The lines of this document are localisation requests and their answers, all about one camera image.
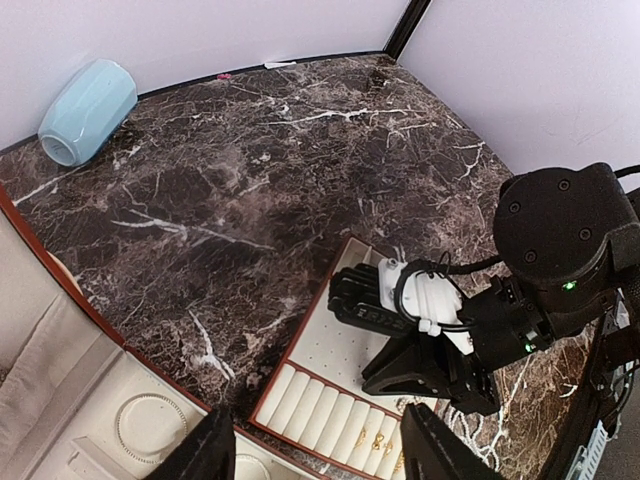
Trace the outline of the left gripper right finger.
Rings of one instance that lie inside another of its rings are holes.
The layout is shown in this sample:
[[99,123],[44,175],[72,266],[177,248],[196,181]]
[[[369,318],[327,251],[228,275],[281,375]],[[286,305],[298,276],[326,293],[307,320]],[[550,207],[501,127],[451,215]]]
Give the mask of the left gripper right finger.
[[425,404],[409,404],[402,416],[407,479],[494,479],[484,464]]

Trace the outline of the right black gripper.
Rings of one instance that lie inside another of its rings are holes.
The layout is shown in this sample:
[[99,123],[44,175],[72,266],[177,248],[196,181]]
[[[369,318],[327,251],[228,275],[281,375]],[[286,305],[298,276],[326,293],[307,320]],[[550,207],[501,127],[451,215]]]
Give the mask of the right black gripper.
[[[580,170],[544,168],[516,175],[500,188],[493,239],[510,271],[463,302],[475,379],[468,398],[451,400],[464,413],[499,408],[494,371],[575,336],[603,316],[623,293],[630,324],[614,335],[604,365],[639,357],[639,192],[622,178],[638,166],[613,170],[595,163]],[[372,396],[449,398],[443,337],[411,332],[391,338],[362,371]]]

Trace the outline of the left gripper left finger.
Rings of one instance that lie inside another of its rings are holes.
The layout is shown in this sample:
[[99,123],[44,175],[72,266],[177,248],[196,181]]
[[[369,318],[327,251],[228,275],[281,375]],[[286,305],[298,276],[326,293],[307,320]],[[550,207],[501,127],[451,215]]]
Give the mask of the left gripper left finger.
[[235,431],[226,408],[212,410],[157,467],[159,480],[233,479]]

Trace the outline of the large red jewelry box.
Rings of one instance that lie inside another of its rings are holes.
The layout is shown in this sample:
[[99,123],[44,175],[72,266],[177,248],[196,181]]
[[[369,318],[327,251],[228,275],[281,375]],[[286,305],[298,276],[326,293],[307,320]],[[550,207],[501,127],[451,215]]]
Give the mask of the large red jewelry box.
[[[158,479],[157,467],[218,409],[129,348],[2,198],[3,478]],[[312,477],[234,431],[233,479]]]

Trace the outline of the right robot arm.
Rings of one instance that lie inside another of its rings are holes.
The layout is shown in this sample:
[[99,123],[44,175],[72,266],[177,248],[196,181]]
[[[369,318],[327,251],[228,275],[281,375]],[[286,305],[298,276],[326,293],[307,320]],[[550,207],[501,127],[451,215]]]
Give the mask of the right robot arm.
[[602,320],[601,338],[571,421],[611,428],[639,357],[639,196],[604,163],[547,168],[503,183],[493,224],[509,275],[466,299],[457,333],[473,352],[413,332],[364,370],[371,395],[439,393],[456,408],[498,409],[493,373]]

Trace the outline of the small red jewelry tray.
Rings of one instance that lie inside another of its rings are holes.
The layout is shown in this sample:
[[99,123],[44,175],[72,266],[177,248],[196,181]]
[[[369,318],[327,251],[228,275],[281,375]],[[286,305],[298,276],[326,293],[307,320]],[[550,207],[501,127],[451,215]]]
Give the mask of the small red jewelry tray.
[[363,392],[364,367],[387,339],[339,322],[329,285],[314,297],[249,421],[365,479],[403,479],[400,419],[411,396]]

